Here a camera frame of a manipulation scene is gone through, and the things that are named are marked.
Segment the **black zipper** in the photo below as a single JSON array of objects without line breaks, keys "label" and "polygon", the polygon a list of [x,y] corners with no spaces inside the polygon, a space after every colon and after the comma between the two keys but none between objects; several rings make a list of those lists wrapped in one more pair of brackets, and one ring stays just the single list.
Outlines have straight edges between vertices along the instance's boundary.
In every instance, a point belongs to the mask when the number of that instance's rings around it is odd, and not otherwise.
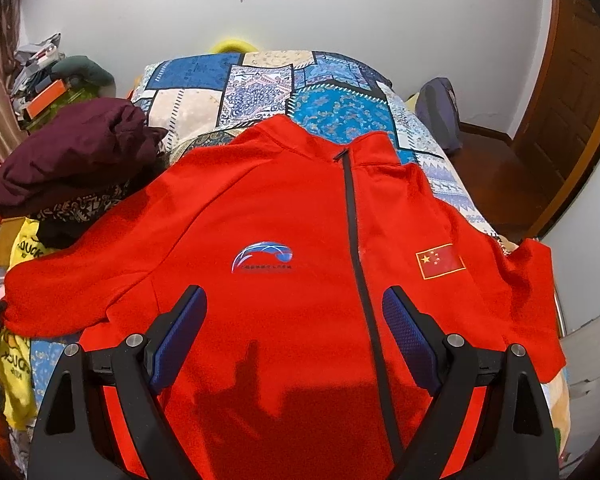
[{"label": "black zipper", "polygon": [[342,160],[344,169],[345,197],[347,201],[347,224],[349,226],[349,251],[351,254],[351,263],[358,286],[358,295],[362,304],[362,311],[365,314],[366,328],[369,332],[371,341],[371,352],[374,358],[376,368],[376,378],[378,382],[378,394],[380,397],[380,409],[382,419],[384,420],[384,430],[389,441],[391,454],[394,463],[398,463],[404,448],[400,440],[400,431],[398,430],[398,421],[395,417],[394,403],[391,399],[391,390],[389,388],[389,377],[386,371],[384,355],[382,354],[382,345],[380,344],[380,333],[376,316],[371,305],[369,289],[366,286],[365,273],[362,270],[360,254],[358,253],[358,216],[356,215],[356,195],[353,188],[353,174],[351,173],[351,161],[349,160],[349,150],[343,150],[337,154],[333,160]]}]

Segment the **blue gripper pad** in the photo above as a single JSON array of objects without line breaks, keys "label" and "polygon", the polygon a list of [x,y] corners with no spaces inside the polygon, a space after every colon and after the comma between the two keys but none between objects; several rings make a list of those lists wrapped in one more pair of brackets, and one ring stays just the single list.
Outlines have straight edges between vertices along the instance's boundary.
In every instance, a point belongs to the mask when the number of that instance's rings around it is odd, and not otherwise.
[{"label": "blue gripper pad", "polygon": [[442,384],[436,355],[394,291],[382,296],[382,314],[416,385],[433,397]]},{"label": "blue gripper pad", "polygon": [[205,316],[206,294],[199,287],[155,351],[149,381],[149,388],[155,395],[175,382]]}]

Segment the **silver bolt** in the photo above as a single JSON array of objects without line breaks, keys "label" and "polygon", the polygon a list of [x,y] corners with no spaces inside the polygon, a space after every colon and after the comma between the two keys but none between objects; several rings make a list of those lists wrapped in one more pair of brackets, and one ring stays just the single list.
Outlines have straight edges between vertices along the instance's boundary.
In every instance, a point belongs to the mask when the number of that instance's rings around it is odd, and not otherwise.
[{"label": "silver bolt", "polygon": [[446,336],[446,342],[448,342],[451,346],[460,348],[464,344],[464,337],[459,334],[449,334]]},{"label": "silver bolt", "polygon": [[64,355],[71,357],[72,355],[76,355],[80,347],[76,343],[71,343],[64,347]]},{"label": "silver bolt", "polygon": [[138,346],[140,343],[142,343],[141,334],[132,334],[126,338],[126,345],[131,346],[131,348],[133,348],[134,346]]},{"label": "silver bolt", "polygon": [[526,355],[525,347],[519,345],[518,343],[516,343],[515,345],[511,345],[511,351],[518,357],[523,357]]}]

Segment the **chinese flag patch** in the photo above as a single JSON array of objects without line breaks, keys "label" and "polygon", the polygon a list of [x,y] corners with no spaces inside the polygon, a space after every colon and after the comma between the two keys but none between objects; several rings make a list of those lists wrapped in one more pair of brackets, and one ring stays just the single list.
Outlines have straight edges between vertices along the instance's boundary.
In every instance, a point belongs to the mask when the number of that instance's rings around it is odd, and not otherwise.
[{"label": "chinese flag patch", "polygon": [[416,253],[420,272],[425,280],[445,276],[464,270],[464,263],[456,254],[453,244],[440,245],[421,253]]}]

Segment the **orange box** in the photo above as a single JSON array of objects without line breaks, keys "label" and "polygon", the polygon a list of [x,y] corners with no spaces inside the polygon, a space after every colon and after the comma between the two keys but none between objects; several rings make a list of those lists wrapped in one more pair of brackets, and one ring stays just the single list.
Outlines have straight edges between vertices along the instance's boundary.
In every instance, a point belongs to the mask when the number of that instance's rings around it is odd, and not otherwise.
[{"label": "orange box", "polygon": [[27,108],[25,108],[27,114],[29,115],[29,120],[33,120],[36,115],[42,112],[65,92],[66,86],[64,86],[64,81],[61,79],[53,81],[51,85],[40,92],[40,94],[38,94],[35,99],[29,103],[29,105],[27,105]]}]

